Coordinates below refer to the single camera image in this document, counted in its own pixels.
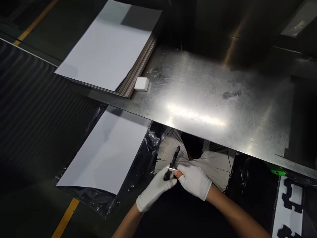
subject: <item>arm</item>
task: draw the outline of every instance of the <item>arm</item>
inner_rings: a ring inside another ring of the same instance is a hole
[[[121,224],[113,234],[113,238],[120,237],[133,237],[136,229],[138,228],[139,221],[142,217],[142,212],[139,211],[136,203],[132,206],[130,211],[126,214]]]
[[[191,194],[214,205],[228,220],[240,237],[270,237],[260,226],[235,202],[224,195],[197,166],[179,165],[175,172],[182,186]]]
[[[142,214],[150,209],[152,204],[164,193],[177,183],[177,179],[164,181],[164,175],[168,166],[155,175],[148,187],[138,196],[135,204],[126,214],[112,238],[133,237],[138,228]]]
[[[226,217],[240,237],[270,237],[259,223],[214,184],[210,186],[206,201],[214,205]]]

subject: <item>white paper sheet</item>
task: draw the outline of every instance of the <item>white paper sheet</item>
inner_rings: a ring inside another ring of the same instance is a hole
[[[151,121],[108,106],[57,186],[118,194]]]
[[[115,91],[144,48],[161,11],[108,0],[55,73]]]

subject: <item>metal surface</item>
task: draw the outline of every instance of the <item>metal surface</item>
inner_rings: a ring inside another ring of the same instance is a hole
[[[159,43],[142,75],[150,80],[149,89],[131,100],[83,87],[74,90],[317,178],[316,170],[284,158],[295,88],[290,72],[299,59],[276,48],[255,58],[243,54],[248,42],[197,35],[188,46]]]

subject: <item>hand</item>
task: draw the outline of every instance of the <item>hand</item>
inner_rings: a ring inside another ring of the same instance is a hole
[[[140,212],[146,212],[152,204],[162,195],[163,192],[171,189],[176,185],[177,179],[173,178],[164,181],[164,175],[168,171],[168,166],[161,169],[152,179],[148,187],[136,199],[136,205]]]
[[[177,169],[179,171],[175,172],[175,176],[178,178],[183,188],[192,195],[205,201],[212,182],[205,175],[203,170],[200,167],[193,165],[189,167],[179,165]]]

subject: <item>yellow floor line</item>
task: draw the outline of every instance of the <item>yellow floor line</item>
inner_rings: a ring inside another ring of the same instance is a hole
[[[52,238],[60,238],[62,236],[69,220],[71,219],[74,211],[76,210],[78,203],[79,203],[79,201],[77,199],[73,198],[73,200],[70,202],[67,210],[65,211],[64,216],[62,217],[58,226],[56,227],[56,230],[55,230],[54,234],[52,235]]]
[[[53,0],[34,20],[34,22],[19,36],[18,40],[16,40],[13,44],[18,46],[21,43],[21,41],[23,41],[28,36],[28,34],[30,34],[30,32],[34,30],[38,23],[40,23],[41,20],[43,20],[43,18],[49,13],[49,11],[52,9],[52,7],[55,6],[57,2],[58,0]]]

